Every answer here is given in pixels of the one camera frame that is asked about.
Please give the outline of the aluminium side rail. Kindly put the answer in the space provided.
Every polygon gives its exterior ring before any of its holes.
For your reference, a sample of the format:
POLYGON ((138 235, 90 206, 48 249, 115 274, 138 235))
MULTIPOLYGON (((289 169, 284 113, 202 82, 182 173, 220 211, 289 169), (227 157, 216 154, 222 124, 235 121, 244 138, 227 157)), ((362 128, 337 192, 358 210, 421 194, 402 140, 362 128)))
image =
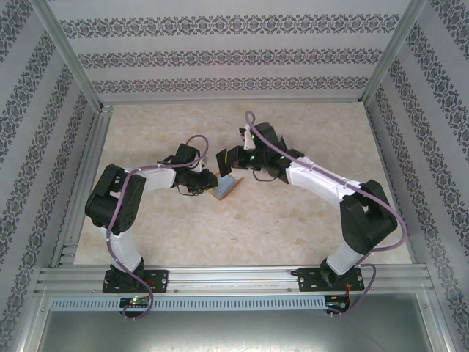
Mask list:
POLYGON ((72 249, 78 248, 85 219, 86 201, 93 189, 113 111, 113 106, 104 105, 100 113, 94 118, 89 130, 73 192, 49 264, 51 267, 58 267, 61 264, 62 252, 68 243, 72 244, 72 249))
POLYGON ((407 245, 411 257, 417 263, 425 263, 433 281, 437 281, 438 227, 433 219, 429 203, 424 196, 416 168, 410 158, 399 128, 389 109, 366 108, 384 163, 385 173, 391 185, 394 202, 407 227, 407 245))

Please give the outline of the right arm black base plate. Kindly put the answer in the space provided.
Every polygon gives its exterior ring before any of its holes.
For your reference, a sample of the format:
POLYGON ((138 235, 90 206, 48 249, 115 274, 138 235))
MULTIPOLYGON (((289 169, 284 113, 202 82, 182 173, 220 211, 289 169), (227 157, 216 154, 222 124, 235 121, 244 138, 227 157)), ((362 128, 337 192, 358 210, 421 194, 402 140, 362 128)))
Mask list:
POLYGON ((298 268, 290 274, 298 280, 300 292, 339 292, 364 291, 364 281, 361 269, 351 268, 345 274, 338 276, 333 271, 321 268, 298 268))

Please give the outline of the right aluminium frame post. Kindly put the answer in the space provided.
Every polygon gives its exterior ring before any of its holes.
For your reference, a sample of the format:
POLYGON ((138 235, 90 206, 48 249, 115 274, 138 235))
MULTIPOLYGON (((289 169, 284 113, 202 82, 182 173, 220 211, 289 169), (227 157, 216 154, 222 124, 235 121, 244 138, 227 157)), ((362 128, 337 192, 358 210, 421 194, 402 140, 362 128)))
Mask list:
POLYGON ((429 0, 409 0, 402 17, 396 25, 396 29, 392 34, 391 39, 385 47, 382 56, 378 60, 376 68, 373 70, 361 96, 359 97, 359 101, 362 102, 365 107, 368 107, 371 103, 376 91, 388 72, 388 69, 403 46, 406 37, 428 2, 429 0))

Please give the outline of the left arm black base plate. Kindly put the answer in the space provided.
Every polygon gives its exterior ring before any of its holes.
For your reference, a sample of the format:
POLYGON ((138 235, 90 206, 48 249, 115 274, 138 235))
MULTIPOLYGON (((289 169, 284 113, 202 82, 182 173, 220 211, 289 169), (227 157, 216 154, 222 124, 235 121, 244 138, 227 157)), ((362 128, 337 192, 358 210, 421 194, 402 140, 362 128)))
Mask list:
MULTIPOLYGON (((142 280, 153 293, 166 293, 169 272, 144 269, 142 280)), ((132 276, 122 272, 107 270, 103 280, 103 293, 148 293, 148 289, 132 276)))

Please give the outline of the aluminium frame post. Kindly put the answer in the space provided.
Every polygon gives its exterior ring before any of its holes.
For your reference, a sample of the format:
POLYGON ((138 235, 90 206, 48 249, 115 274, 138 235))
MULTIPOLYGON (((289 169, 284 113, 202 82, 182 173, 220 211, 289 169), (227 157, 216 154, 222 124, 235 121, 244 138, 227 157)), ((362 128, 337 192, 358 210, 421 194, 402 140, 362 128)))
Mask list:
POLYGON ((382 56, 378 60, 376 68, 373 70, 361 96, 359 97, 359 101, 362 102, 365 107, 368 107, 371 103, 376 91, 388 72, 388 69, 403 46, 406 37, 428 2, 429 0, 409 0, 402 17, 396 25, 396 29, 392 34, 391 39, 385 47, 382 56))
POLYGON ((104 103, 100 99, 77 53, 67 38, 62 25, 54 15, 48 0, 29 0, 29 2, 42 25, 45 27, 45 30, 53 40, 65 64, 69 67, 70 72, 73 74, 74 79, 84 93, 93 111, 112 115, 114 107, 109 103, 104 103))

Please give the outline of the grey metal sheet panel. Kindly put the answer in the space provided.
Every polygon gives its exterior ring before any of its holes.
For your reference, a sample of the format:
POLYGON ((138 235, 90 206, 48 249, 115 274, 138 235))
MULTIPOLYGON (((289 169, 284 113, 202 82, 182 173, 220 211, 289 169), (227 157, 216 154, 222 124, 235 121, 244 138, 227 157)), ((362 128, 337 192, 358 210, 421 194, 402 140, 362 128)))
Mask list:
POLYGON ((370 295, 344 316, 320 310, 118 313, 45 299, 22 352, 460 352, 423 293, 370 295))

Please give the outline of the aluminium mounting rail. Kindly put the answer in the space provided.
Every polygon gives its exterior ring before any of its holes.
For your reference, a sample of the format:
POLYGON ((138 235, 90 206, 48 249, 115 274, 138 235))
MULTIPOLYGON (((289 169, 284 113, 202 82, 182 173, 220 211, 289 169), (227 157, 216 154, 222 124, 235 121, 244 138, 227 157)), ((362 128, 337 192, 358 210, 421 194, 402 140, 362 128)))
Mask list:
MULTIPOLYGON (((291 293, 300 295, 298 280, 290 274, 291 265, 151 265, 152 270, 166 270, 168 296, 259 296, 291 293)), ((66 265, 42 268, 34 287, 35 294, 47 296, 102 295, 104 265, 66 265)), ((424 264, 391 264, 375 268, 361 266, 365 285, 371 294, 432 292, 434 282, 424 264)))

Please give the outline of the right aluminium side rail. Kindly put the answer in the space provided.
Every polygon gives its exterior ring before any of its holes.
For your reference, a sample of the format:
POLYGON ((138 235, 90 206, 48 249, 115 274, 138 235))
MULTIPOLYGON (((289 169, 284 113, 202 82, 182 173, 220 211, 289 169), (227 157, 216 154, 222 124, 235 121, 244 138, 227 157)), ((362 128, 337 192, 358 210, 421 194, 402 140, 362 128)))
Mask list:
POLYGON ((407 245, 411 257, 417 263, 425 263, 433 281, 437 281, 438 227, 433 219, 429 203, 424 196, 416 168, 410 158, 399 128, 389 109, 366 108, 384 163, 385 173, 391 185, 394 202, 407 227, 407 245))

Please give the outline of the blue grey credit card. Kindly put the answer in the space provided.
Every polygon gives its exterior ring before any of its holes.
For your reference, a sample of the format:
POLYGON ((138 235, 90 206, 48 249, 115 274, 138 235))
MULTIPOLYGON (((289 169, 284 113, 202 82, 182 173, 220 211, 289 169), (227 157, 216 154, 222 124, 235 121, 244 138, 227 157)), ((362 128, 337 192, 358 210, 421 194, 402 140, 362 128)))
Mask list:
POLYGON ((230 175, 218 178, 218 187, 212 191, 217 199, 223 199, 237 185, 237 180, 230 175))

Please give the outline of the left aluminium side rail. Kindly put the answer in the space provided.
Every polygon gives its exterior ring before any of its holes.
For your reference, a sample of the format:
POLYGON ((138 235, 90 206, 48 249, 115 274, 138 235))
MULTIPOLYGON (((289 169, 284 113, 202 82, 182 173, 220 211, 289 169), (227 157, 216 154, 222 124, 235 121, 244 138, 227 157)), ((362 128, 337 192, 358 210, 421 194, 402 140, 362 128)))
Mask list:
POLYGON ((58 267, 61 264, 62 252, 68 243, 72 244, 72 249, 78 248, 85 219, 86 201, 93 189, 113 111, 113 106, 104 105, 100 113, 94 118, 89 130, 73 192, 49 264, 51 267, 58 267))

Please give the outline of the left aluminium frame post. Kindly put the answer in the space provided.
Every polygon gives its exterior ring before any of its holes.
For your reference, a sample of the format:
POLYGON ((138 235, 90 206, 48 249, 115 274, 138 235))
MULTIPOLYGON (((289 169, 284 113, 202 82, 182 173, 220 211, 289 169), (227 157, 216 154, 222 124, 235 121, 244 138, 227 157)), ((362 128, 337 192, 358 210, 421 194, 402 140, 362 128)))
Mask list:
POLYGON ((114 107, 109 103, 104 103, 100 99, 77 53, 67 38, 62 25, 54 15, 48 0, 29 0, 29 2, 42 25, 45 27, 45 30, 53 40, 65 64, 69 67, 70 72, 73 74, 74 79, 84 93, 93 111, 112 115, 114 107))

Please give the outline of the orange card holder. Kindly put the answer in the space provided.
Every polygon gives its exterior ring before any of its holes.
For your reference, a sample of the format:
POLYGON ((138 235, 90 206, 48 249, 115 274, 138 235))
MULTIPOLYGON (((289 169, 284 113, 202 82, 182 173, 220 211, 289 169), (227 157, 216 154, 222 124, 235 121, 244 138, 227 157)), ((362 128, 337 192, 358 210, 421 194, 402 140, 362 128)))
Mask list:
MULTIPOLYGON (((237 179, 237 178, 235 178, 235 179, 237 180, 237 185, 229 192, 229 194, 228 194, 227 196, 229 196, 229 195, 240 185, 240 183, 243 181, 243 177, 242 177, 242 178, 239 178, 239 179, 237 179)), ((210 193, 211 195, 212 195, 212 191, 213 191, 215 188, 213 188, 213 189, 211 189, 211 190, 209 191, 209 193, 210 193)))

